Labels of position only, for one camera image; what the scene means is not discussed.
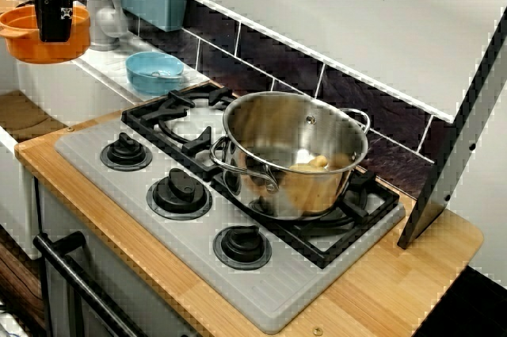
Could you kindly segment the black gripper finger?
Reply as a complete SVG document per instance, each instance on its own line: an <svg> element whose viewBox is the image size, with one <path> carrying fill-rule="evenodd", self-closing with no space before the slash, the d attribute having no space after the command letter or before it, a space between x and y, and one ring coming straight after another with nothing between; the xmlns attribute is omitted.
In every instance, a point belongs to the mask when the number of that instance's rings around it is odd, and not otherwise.
<svg viewBox="0 0 507 337"><path fill-rule="evenodd" d="M39 35L46 43L66 42L71 36L72 2L39 0Z"/></svg>

